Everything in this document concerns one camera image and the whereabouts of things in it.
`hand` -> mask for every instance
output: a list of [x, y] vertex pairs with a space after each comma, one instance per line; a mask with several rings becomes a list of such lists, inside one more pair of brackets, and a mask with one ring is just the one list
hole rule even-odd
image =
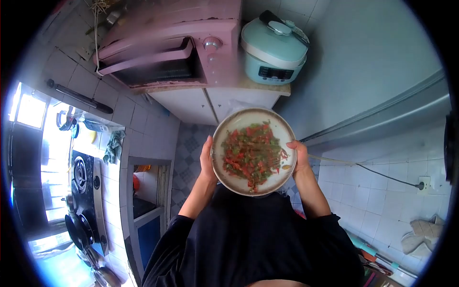
[[299, 141], [291, 141], [287, 143], [287, 147], [298, 152], [297, 164], [295, 165], [293, 174], [296, 174], [300, 170], [311, 168], [309, 166], [308, 148], [304, 144]]
[[217, 182], [217, 177], [213, 171], [212, 167], [212, 157], [210, 155], [210, 149], [212, 147], [213, 139], [209, 135], [207, 137], [206, 142], [202, 146], [201, 156], [199, 160], [201, 161], [201, 174], [200, 176], [210, 180]]

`oven knob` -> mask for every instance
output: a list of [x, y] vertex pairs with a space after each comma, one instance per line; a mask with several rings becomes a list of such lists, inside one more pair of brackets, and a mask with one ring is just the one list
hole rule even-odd
[[223, 45], [222, 40], [213, 36], [205, 38], [203, 44], [204, 49], [211, 53], [215, 52], [218, 48], [220, 48]]
[[93, 186], [95, 189], [99, 189], [101, 186], [101, 179], [97, 175], [94, 177]]
[[102, 244], [107, 244], [107, 237], [105, 237], [105, 235], [101, 236], [101, 243]]

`toaster oven door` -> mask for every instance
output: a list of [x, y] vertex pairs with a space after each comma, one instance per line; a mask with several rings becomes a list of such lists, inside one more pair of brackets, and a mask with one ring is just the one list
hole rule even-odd
[[129, 88], [147, 88], [171, 83], [196, 82], [205, 84], [201, 62], [191, 37], [184, 37], [179, 46], [154, 53], [131, 49], [99, 62], [99, 73], [111, 74]]

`power cord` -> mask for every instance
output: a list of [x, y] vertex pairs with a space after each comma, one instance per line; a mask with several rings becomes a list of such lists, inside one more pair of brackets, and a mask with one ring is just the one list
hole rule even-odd
[[371, 169], [369, 169], [369, 168], [364, 167], [364, 166], [363, 166], [362, 164], [360, 164], [360, 163], [347, 162], [347, 161], [344, 161], [344, 160], [332, 159], [332, 158], [323, 158], [323, 157], [318, 157], [318, 156], [315, 156], [315, 155], [312, 155], [312, 154], [308, 154], [308, 156], [311, 157], [311, 158], [320, 159], [320, 160], [328, 160], [328, 161], [338, 162], [338, 163], [347, 163], [347, 164], [351, 164], [351, 165], [354, 165], [354, 164], [355, 164], [355, 165], [358, 165], [358, 166], [361, 167], [361, 168], [364, 168], [364, 169], [366, 169], [366, 170], [369, 170], [369, 171], [371, 171], [371, 172], [374, 172], [375, 174], [382, 175], [382, 176], [387, 177], [387, 178], [389, 178], [389, 179], [391, 179], [391, 180], [395, 180], [395, 181], [398, 181], [398, 182], [407, 184], [407, 185], [409, 185], [409, 186], [417, 187], [417, 188], [419, 188], [419, 190], [423, 190], [423, 189], [424, 189], [424, 186], [425, 186], [424, 182], [420, 182], [419, 184], [412, 184], [412, 183], [409, 183], [409, 182], [406, 182], [406, 181], [402, 181], [402, 180], [395, 179], [395, 178], [393, 178], [393, 177], [390, 177], [390, 176], [387, 176], [387, 175], [384, 175], [384, 174], [380, 174], [379, 172], [376, 172], [376, 171], [374, 171], [374, 170], [371, 170]]

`blue cabinet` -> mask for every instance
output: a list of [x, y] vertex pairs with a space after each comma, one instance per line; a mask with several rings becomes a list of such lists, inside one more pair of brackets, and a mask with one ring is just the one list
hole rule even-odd
[[143, 269], [145, 270], [148, 260], [150, 260], [159, 238], [161, 238], [161, 221], [160, 217], [145, 223], [137, 229], [139, 238], [140, 257], [142, 258]]

